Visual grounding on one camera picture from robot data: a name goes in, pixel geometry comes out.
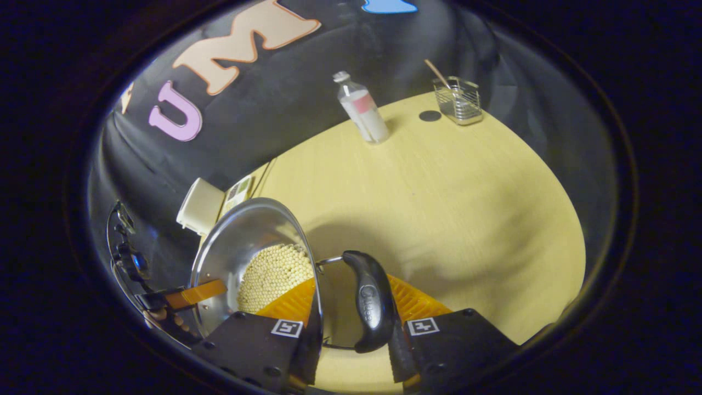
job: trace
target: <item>letter m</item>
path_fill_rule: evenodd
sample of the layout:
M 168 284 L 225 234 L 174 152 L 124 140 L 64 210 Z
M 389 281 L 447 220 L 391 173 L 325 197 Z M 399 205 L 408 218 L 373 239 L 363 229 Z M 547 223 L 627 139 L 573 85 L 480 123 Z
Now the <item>letter m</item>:
M 232 33 L 225 37 L 200 40 L 173 62 L 184 65 L 207 83 L 207 93 L 219 94 L 239 75 L 236 66 L 222 67 L 215 60 L 252 63 L 258 58 L 253 33 L 263 37 L 264 49 L 281 48 L 319 29 L 315 19 L 303 19 L 277 3 L 264 0 L 239 13 L 232 21 Z

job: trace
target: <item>plastic bottle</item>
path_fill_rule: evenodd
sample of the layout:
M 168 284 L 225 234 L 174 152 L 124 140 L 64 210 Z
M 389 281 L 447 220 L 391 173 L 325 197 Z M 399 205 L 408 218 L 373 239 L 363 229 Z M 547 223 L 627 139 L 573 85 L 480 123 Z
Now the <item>plastic bottle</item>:
M 334 76 L 334 82 L 339 83 L 339 102 L 351 117 L 361 132 L 361 137 L 371 144 L 379 144 L 388 139 L 390 133 L 385 121 L 378 112 L 368 88 L 351 81 L 350 75 L 340 71 Z

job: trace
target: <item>metal utensil holder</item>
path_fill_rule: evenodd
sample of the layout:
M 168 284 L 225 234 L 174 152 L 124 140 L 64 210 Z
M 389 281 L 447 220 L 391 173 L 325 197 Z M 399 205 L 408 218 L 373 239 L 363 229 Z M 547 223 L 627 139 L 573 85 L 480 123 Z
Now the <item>metal utensil holder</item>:
M 482 120 L 478 85 L 458 77 L 448 77 L 449 90 L 440 79 L 433 79 L 434 91 L 441 112 L 459 125 Z

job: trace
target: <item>yellow table surface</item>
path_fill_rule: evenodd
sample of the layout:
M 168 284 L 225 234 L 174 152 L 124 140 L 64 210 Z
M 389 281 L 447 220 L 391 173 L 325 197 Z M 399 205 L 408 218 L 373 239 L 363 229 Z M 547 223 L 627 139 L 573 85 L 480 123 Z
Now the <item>yellow table surface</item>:
M 450 309 L 476 309 L 521 344 L 581 288 L 578 217 L 541 158 L 490 114 L 460 127 L 445 116 L 424 122 L 425 110 L 438 110 L 433 93 L 383 106 L 391 136 L 380 145 L 363 141 L 350 120 L 302 142 L 252 173 L 254 185 L 262 180 L 254 196 L 293 212 L 315 259 L 367 252 L 389 274 Z M 355 313 L 352 272 L 327 268 L 335 294 L 350 296 L 337 309 Z M 402 391 L 387 347 L 323 349 L 315 386 Z

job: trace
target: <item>black pot handle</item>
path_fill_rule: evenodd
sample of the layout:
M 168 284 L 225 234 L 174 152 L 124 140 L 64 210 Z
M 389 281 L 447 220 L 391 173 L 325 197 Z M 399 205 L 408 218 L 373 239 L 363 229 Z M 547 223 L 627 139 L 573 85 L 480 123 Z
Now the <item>black pot handle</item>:
M 390 341 L 397 312 L 390 281 L 373 257 L 359 251 L 344 251 L 342 259 L 356 273 L 356 308 L 363 323 L 363 337 L 356 343 L 357 353 L 381 348 Z

